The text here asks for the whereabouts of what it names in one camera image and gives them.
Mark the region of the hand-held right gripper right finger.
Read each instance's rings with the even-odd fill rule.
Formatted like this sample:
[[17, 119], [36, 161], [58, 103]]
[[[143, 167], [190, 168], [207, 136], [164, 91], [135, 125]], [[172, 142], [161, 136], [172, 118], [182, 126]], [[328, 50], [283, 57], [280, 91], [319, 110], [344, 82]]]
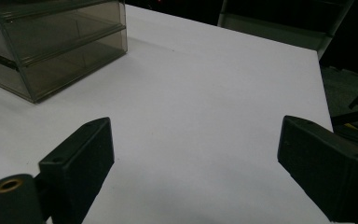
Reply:
[[358, 146], [310, 120], [286, 116], [278, 162], [332, 222], [358, 222]]

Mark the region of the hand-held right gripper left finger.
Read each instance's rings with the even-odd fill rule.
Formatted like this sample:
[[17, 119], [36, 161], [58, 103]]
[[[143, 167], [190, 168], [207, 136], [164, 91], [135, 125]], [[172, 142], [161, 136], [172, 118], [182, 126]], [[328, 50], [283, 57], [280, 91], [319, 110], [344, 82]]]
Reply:
[[109, 118], [78, 128], [39, 162], [44, 216], [54, 224], [81, 224], [114, 162]]

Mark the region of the smoky transparent drawer box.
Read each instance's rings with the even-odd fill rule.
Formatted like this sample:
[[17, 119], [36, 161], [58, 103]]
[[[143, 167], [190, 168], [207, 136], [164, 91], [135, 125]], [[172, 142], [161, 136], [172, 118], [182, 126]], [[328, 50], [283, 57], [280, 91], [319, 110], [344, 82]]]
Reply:
[[0, 0], [0, 88], [29, 102], [127, 50], [125, 0]]

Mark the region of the white table cover sheet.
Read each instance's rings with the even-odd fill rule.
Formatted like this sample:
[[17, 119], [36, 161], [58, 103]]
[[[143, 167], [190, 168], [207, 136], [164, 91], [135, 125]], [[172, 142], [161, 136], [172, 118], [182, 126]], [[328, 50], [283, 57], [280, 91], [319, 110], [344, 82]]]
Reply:
[[128, 52], [45, 102], [0, 89], [0, 179], [91, 120], [115, 162], [85, 224], [330, 224], [280, 166], [287, 115], [330, 126], [318, 57], [127, 7]]

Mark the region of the white metal desk frame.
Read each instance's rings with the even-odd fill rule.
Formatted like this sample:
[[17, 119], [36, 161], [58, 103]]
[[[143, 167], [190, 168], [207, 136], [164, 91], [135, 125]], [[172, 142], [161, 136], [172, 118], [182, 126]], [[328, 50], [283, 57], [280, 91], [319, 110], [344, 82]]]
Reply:
[[354, 0], [223, 0], [218, 25], [322, 57]]

